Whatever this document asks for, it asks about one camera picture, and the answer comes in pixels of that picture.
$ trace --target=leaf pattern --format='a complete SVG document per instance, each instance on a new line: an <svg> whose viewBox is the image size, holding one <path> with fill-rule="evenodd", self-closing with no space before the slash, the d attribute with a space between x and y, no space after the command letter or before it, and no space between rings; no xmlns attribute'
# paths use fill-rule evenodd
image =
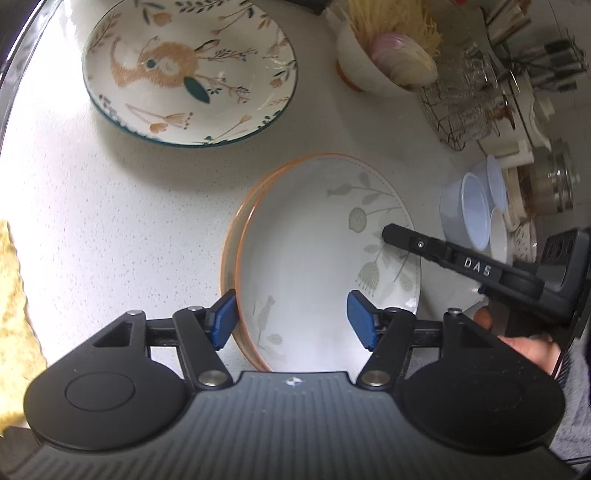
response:
<svg viewBox="0 0 591 480"><path fill-rule="evenodd" d="M375 202L379 196L381 195L381 193L370 193L369 195L366 195L365 197L363 197L363 200L361 200L361 203L363 203L364 205L370 205L373 202Z"/></svg>
<svg viewBox="0 0 591 480"><path fill-rule="evenodd" d="M267 328L267 322L269 321L269 313L271 313L271 307L274 304L275 299L271 295L269 295L269 298L267 298L267 303L265 303L265 306L256 316L256 324L258 325L261 331Z"/></svg>
<svg viewBox="0 0 591 480"><path fill-rule="evenodd" d="M365 188L369 188L369 175L366 171L363 171L359 174L359 181L361 182L361 185L363 185Z"/></svg>
<svg viewBox="0 0 591 480"><path fill-rule="evenodd" d="M353 186L350 183L343 183L340 187L335 188L334 190L326 190L326 196L330 197L333 195L347 195Z"/></svg>
<svg viewBox="0 0 591 480"><path fill-rule="evenodd" d="M400 280L400 286L404 291L411 291L413 289L413 281L410 279L408 275L406 275L405 272L402 272L398 279Z"/></svg>
<svg viewBox="0 0 591 480"><path fill-rule="evenodd" d="M270 334L267 337L267 340L269 340L273 345L281 345L283 343L283 338L281 335L279 335L279 333Z"/></svg>
<svg viewBox="0 0 591 480"><path fill-rule="evenodd" d="M377 261L367 262L359 274L357 274L357 282L362 290L366 290L373 296L375 289L379 285L379 268Z"/></svg>
<svg viewBox="0 0 591 480"><path fill-rule="evenodd" d="M376 254L379 252L380 250L380 246L379 245L367 245L366 247L363 248L363 250L369 254Z"/></svg>
<svg viewBox="0 0 591 480"><path fill-rule="evenodd" d="M361 233L365 230L368 224L368 217L365 211L360 207L355 207L349 214L349 229L356 233Z"/></svg>

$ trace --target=speckled countertop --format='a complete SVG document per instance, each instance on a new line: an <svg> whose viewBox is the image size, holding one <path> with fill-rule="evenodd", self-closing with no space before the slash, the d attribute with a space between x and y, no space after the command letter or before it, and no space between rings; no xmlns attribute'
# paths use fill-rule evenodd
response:
<svg viewBox="0 0 591 480"><path fill-rule="evenodd" d="M82 81L87 35L114 0L64 0L22 78L0 152L0 216L21 261L28 308L55 362L129 309L167 317L219 295L223 242L235 210L265 173L334 151L361 158L396 188L417 230L443 237L441 185L482 158L454 154L432 133L417 98L356 93L334 69L322 17L260 0L288 34L299 83L285 114L260 134L207 149L155 145L105 120ZM475 284L423 263L420 314L467 308ZM220 352L233 375L250 369L233 340ZM173 352L154 358L178 371Z"/></svg>

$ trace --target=plate with orange rim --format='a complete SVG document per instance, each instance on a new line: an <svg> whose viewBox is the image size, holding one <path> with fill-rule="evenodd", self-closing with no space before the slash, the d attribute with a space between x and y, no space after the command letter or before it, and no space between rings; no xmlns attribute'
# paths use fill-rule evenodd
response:
<svg viewBox="0 0 591 480"><path fill-rule="evenodd" d="M392 186L356 158L320 154L287 167L262 188L239 241L242 340L266 370L355 380L370 353L347 320L347 295L416 312L420 260L381 238L385 225L412 221Z"/></svg>
<svg viewBox="0 0 591 480"><path fill-rule="evenodd" d="M242 204L238 208L234 219L228 230L226 241L223 246L222 252L222 267L220 271L220 294L225 294L231 288L235 288L234 282L234 271L236 270L236 256L238 254L238 245L242 236L242 231L248 220L248 216L254 206L255 202L259 198L259 195L264 190L265 186L272 181L275 177L280 175L289 166L282 166L271 173L263 177L257 184L250 189L250 191L244 197ZM253 352L249 344L244 340L243 324L239 323L238 327L232 333L234 340L238 348L242 351L242 354L246 357L248 362L255 367L257 370L265 371L265 365L259 362L256 353Z"/></svg>

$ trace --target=screw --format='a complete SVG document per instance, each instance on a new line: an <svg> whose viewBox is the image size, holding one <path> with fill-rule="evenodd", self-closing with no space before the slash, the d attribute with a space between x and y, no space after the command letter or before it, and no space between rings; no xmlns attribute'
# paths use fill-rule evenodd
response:
<svg viewBox="0 0 591 480"><path fill-rule="evenodd" d="M228 381L228 376L219 370L207 370L199 375L197 380L208 387L219 387Z"/></svg>
<svg viewBox="0 0 591 480"><path fill-rule="evenodd" d="M383 387L390 381L390 375L381 370L370 370L361 375L361 381L370 387Z"/></svg>

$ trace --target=plate rim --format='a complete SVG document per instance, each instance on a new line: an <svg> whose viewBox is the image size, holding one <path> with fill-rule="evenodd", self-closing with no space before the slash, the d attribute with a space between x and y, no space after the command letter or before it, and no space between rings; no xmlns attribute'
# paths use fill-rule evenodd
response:
<svg viewBox="0 0 591 480"><path fill-rule="evenodd" d="M312 155L307 155L305 157L296 158L295 160L292 160L291 162L284 165L285 170L280 175L277 175L274 179L269 181L268 185L265 186L264 190L261 192L261 195L259 196L259 198L257 198L255 204L252 206L252 209L248 214L248 218L246 219L246 224L242 230L242 233L240 236L240 241L238 243L238 252L236 254L236 265L235 265L235 269L234 269L234 285L235 285L235 290L236 290L236 308L238 309L238 328L241 332L241 335L242 335L245 343L250 348L251 352L254 354L254 356L257 358L257 360L260 362L260 364L265 367L265 369L266 369L265 371L268 371L268 372L274 372L274 370L267 364L267 362L259 354L258 350L256 349L256 347L251 339L250 334L248 333L248 330L246 328L246 322L244 321L244 318L242 317L241 295L240 295L240 292L241 292L240 271L241 271L241 265L242 265L242 254L243 254L246 234L248 233L248 229L251 226L252 215L254 214L254 212L256 211L258 206L261 204L261 202L262 202L263 198L265 197L265 195L267 194L267 192L277 182L277 180L279 180L286 172L291 170L296 165L299 165L300 163L303 163L307 160L312 160L312 159L318 158L318 157L341 157L344 160L354 160L356 163L362 164L364 168L367 168L372 174L376 175L377 178L384 181L396 193L396 195L398 196L398 199L400 200L401 206L404 208L404 211L406 212L406 214L408 216L409 227L414 230L414 224L413 224L413 220L411 219L410 213L408 213L408 209L407 209L406 205L404 204L404 202L402 201L402 198L400 198L400 195L398 194L396 189L380 172L378 172L375 168L373 168L371 165L364 162L363 160L360 160L357 157L354 157L352 155L347 155L344 153L320 152L320 153L315 153ZM421 297L421 285L422 285L422 280L423 280L422 279L423 268L422 268L422 263L421 263L420 258L418 259L418 276L419 276L419 282L418 282L418 294L417 294L417 309L418 309L418 302Z"/></svg>
<svg viewBox="0 0 591 480"><path fill-rule="evenodd" d="M95 23L95 26L92 27L92 30L90 31L90 33L88 34L88 37L84 43L84 49L82 50L82 81L84 82L84 88L86 89L86 93L88 94L88 97L90 98L90 101L92 102L92 104L95 106L95 108L112 124L114 124L115 126L117 126L119 129L123 130L124 132L127 132L131 135L133 135L136 138L140 138L142 140L147 140L149 142L152 142L154 144L157 145L165 145L166 147L177 147L177 148L211 148L211 147L222 147L224 145L231 145L233 143L242 141L242 140L246 140L247 138L253 137L256 134L261 133L263 130L266 130L270 125L274 124L275 121L281 117L283 115L283 112L285 112L285 110L287 110L287 107L289 107L291 101L294 99L295 95L296 95L296 90L297 90L297 86L300 80L300 64L298 62L297 59L297 55L296 55L296 50L293 46L293 43L291 42L289 36L285 33L285 30L283 29L283 27L281 25L279 25L279 22L277 20L275 20L274 17L272 17L270 14L267 14L267 11L264 10L263 8L261 8L256 2L249 0L253 5L255 5L257 8L261 9L262 12L266 13L267 15L269 15L269 17L271 17L271 19L276 23L277 27L281 30L281 32L285 35L285 38L287 39L287 43L289 44L291 51L293 53L293 57L295 60L295 65L297 66L297 68L295 69L295 81L294 81L294 86L291 90L290 93L290 98L289 100L285 103L285 105L283 105L283 107L279 110L277 110L279 113L277 113L273 118L271 118L271 120L266 123L265 125L263 125L260 128L257 128L256 130L253 130L250 133L247 133L246 135L243 135L241 137L237 137L237 138L233 138L231 140L223 140L223 141L218 141L218 142L213 142L213 143L208 143L208 144L185 144L185 143L177 143L177 142L167 142L167 141L162 141L162 140L158 140L156 138L152 138L152 137L148 137L147 135L143 135L139 132L135 132L127 127L125 127L124 125L121 125L117 120L114 120L113 118L111 118L101 107L100 105L95 101L95 99L92 96L92 90L89 87L89 85L86 82L86 59L88 57L87 52L88 52L88 46L90 45L90 41L92 38L92 34L94 33L96 27L103 21L103 19L109 15L109 13L111 13L111 11L113 11L115 8L117 8L118 6L120 6L120 4L124 3L124 2L132 2L133 0L119 0L119 2L117 2L115 5L113 5L111 8L109 8L104 14L103 16L99 19L98 22Z"/></svg>
<svg viewBox="0 0 591 480"><path fill-rule="evenodd" d="M225 283L224 272L226 270L226 264L228 263L228 255L229 255L228 248L229 248L229 244L230 244L230 238L232 237L233 233L236 230L236 224L238 222L238 217L243 212L245 205L248 203L248 201L251 200L252 197L260 191L261 187L265 184L265 182L268 181L268 179L270 177L276 175L281 170L286 170L286 169L288 169L288 166L282 165L281 167L277 167L277 168L273 169L267 175L265 175L264 177L259 179L256 182L256 184L248 190L248 193L242 199L241 205L238 207L238 210L234 214L234 218L232 219L232 222L230 223L230 227L229 227L228 232L226 234L226 239L224 240L223 249L222 249L222 262L220 265L220 296L224 295L227 292L227 289L224 286L224 283ZM246 345L244 345L244 339L243 339L245 335L246 335L246 330L240 325L240 323L238 323L236 325L236 328L234 328L234 330L232 331L232 336L234 337L234 341L236 342L236 345L238 346L238 348L242 352L242 355L244 356L244 358L246 358L248 363L250 363L258 371L265 371L264 366L261 364L258 364L258 361L256 359L253 359L251 354L247 351L247 348L246 348Z"/></svg>

